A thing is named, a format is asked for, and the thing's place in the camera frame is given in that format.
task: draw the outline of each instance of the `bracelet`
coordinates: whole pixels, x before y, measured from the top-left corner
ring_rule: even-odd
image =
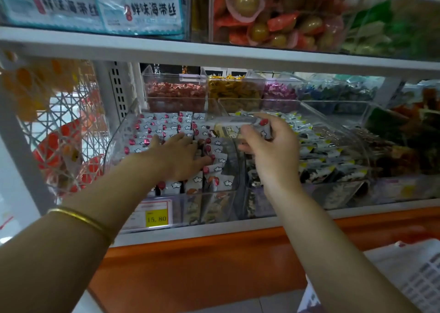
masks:
[[[85,216],[84,214],[81,214],[75,210],[69,209],[65,206],[59,206],[54,209],[49,209],[47,213],[50,213],[50,212],[60,212],[62,214],[66,214],[66,215],[71,216],[75,219],[83,221],[86,224],[89,224],[91,227],[93,227],[98,232],[100,232],[106,238],[109,245],[114,243],[113,236],[110,234],[110,231],[108,229],[106,229],[104,226],[102,226],[99,222],[91,219],[88,216]]]

